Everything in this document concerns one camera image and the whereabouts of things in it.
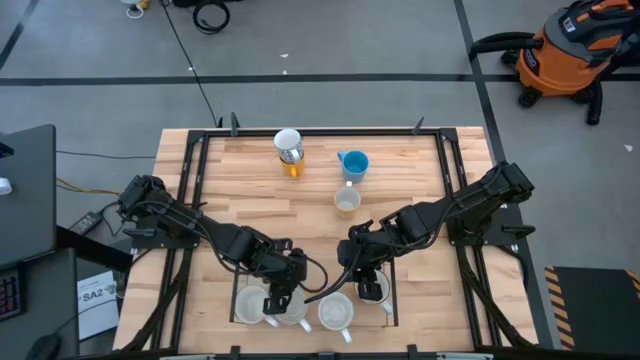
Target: shop vacuum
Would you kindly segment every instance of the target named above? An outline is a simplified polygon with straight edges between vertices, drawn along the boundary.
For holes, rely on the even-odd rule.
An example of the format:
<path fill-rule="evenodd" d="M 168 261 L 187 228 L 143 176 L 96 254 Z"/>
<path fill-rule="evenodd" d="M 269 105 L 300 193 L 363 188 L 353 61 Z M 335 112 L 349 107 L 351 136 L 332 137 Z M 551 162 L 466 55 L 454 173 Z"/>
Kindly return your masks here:
<path fill-rule="evenodd" d="M 597 125 L 602 110 L 601 79 L 640 56 L 640 0 L 579 0 L 553 14 L 537 33 L 507 32 L 472 44 L 479 53 L 505 51 L 525 89 L 518 103 L 529 108 L 547 96 L 589 104 L 586 123 Z"/>

